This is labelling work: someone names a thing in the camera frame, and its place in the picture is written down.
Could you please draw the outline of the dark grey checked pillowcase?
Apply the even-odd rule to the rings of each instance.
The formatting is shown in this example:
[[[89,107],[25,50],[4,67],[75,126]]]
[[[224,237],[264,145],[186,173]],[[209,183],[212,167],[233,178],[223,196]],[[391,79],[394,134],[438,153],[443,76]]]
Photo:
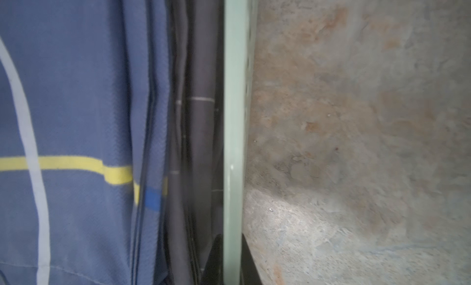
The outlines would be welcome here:
[[[197,285],[222,229],[223,0],[171,0],[174,88],[166,233],[169,278]]]

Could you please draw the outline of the blue striped pillowcase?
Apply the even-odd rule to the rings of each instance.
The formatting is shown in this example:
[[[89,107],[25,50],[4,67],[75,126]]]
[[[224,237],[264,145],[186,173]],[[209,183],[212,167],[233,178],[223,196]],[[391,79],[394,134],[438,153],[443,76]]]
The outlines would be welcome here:
[[[169,0],[1,0],[1,282],[163,285]]]

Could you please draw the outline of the mint green plastic basket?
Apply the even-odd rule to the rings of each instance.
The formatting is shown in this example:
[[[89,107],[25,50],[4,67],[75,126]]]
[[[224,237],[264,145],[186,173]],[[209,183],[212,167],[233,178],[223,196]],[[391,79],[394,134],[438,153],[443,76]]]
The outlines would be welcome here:
[[[223,282],[240,285],[258,0],[224,0]]]

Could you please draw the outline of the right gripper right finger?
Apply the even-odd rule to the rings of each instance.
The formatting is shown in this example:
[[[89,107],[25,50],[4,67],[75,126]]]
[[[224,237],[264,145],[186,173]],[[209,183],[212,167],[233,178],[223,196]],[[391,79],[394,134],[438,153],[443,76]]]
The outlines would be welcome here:
[[[260,275],[257,271],[249,245],[242,235],[242,254],[240,263],[240,284],[241,285],[262,285]]]

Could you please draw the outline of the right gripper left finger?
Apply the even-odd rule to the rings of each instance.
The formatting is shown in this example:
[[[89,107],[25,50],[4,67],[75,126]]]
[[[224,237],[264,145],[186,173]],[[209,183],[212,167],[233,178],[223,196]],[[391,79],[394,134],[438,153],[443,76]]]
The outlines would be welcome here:
[[[222,235],[217,235],[214,239],[209,258],[201,275],[200,285],[224,285]]]

